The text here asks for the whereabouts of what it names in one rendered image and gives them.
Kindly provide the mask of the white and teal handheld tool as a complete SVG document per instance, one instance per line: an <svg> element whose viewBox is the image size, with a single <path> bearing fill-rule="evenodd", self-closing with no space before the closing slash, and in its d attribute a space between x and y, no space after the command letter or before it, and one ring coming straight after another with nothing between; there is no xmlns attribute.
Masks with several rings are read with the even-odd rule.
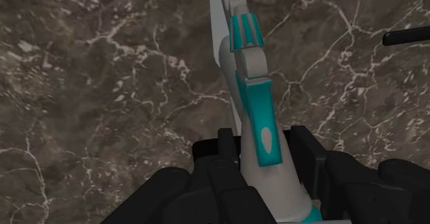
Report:
<svg viewBox="0 0 430 224"><path fill-rule="evenodd" d="M241 174L278 223L321 221L276 122L257 16L249 11L247 0L209 1L214 58L227 82L240 134Z"/></svg>

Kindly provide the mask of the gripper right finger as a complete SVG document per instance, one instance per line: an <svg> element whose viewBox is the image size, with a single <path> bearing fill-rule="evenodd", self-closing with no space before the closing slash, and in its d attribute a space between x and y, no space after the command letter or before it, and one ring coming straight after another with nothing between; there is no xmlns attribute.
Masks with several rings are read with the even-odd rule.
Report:
<svg viewBox="0 0 430 224"><path fill-rule="evenodd" d="M291 127L289 149L324 220L430 224L430 170L403 159L387 159L372 169L346 152L326 150L303 125Z"/></svg>

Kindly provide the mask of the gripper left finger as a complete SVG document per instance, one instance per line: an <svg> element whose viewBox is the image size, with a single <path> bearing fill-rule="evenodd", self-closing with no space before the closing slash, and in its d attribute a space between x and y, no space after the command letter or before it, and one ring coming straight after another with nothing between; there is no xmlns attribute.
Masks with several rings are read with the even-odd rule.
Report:
<svg viewBox="0 0 430 224"><path fill-rule="evenodd" d="M223 128L196 142L193 172L158 170L101 224L276 224L240 173L236 140Z"/></svg>

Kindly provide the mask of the black rod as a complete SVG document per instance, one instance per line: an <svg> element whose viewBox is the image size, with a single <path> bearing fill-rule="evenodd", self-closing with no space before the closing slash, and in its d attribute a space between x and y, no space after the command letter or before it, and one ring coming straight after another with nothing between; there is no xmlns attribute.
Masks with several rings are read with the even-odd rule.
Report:
<svg viewBox="0 0 430 224"><path fill-rule="evenodd" d="M430 40L430 26L425 26L386 32L382 37L382 44L388 46L428 40Z"/></svg>

